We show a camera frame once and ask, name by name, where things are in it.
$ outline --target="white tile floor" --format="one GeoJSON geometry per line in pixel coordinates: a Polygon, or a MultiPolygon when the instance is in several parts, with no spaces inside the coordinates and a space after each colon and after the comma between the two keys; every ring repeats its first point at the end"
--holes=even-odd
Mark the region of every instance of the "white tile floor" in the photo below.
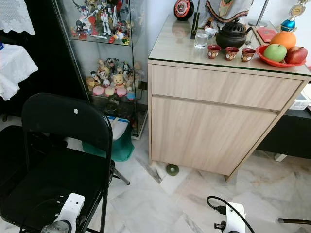
{"type": "MultiPolygon", "coordinates": [[[[20,124],[9,117],[0,130],[20,124]]],[[[222,175],[180,167],[177,176],[165,171],[164,163],[148,165],[148,129],[126,162],[116,162],[130,181],[126,186],[114,179],[109,188],[107,233],[220,233],[214,223],[224,220],[206,204],[209,195],[241,203],[246,219],[257,233],[311,233],[308,225],[278,224],[276,219],[311,219],[311,160],[288,156],[283,162],[271,154],[255,151],[236,178],[225,182],[222,175]]],[[[69,141],[81,150],[80,142],[69,141]]],[[[90,227],[98,230],[100,207],[90,227]]],[[[0,220],[0,233],[17,233],[18,228],[0,220]]]]}

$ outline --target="orange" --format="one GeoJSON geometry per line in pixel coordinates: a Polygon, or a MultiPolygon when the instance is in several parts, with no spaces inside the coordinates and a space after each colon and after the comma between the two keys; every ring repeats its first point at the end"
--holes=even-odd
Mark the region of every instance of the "orange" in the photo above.
{"type": "Polygon", "coordinates": [[[279,44],[285,46],[287,49],[296,45],[296,36],[291,32],[280,32],[276,34],[270,44],[279,44]]]}

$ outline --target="plate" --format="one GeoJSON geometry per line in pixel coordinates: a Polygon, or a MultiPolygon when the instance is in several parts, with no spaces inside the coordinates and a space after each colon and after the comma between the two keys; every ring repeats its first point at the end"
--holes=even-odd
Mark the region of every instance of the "plate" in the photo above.
{"type": "Polygon", "coordinates": [[[299,67],[299,66],[302,66],[303,64],[306,63],[306,60],[304,60],[303,62],[301,63],[298,63],[298,64],[287,64],[287,63],[281,63],[281,62],[275,62],[275,61],[272,61],[268,58],[266,58],[265,56],[263,56],[263,53],[264,51],[266,50],[266,48],[268,47],[269,45],[262,45],[262,46],[259,46],[256,48],[256,53],[258,54],[258,56],[260,57],[261,60],[263,60],[265,63],[268,63],[274,67],[281,67],[281,68],[285,68],[285,67],[299,67]]]}

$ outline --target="cabinet drawer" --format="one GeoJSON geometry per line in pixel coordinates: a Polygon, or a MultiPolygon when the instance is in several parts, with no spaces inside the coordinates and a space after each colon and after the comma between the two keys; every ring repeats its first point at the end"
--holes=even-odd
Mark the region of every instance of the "cabinet drawer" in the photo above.
{"type": "Polygon", "coordinates": [[[276,113],[152,97],[151,159],[230,175],[276,113]]]}
{"type": "Polygon", "coordinates": [[[152,65],[152,94],[281,110],[300,80],[152,65]]]}

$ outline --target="red book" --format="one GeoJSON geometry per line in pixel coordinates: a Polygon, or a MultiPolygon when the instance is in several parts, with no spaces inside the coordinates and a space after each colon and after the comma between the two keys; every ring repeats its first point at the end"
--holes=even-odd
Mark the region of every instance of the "red book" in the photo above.
{"type": "Polygon", "coordinates": [[[272,28],[257,28],[257,32],[265,43],[270,43],[271,39],[277,34],[277,31],[272,28]]]}

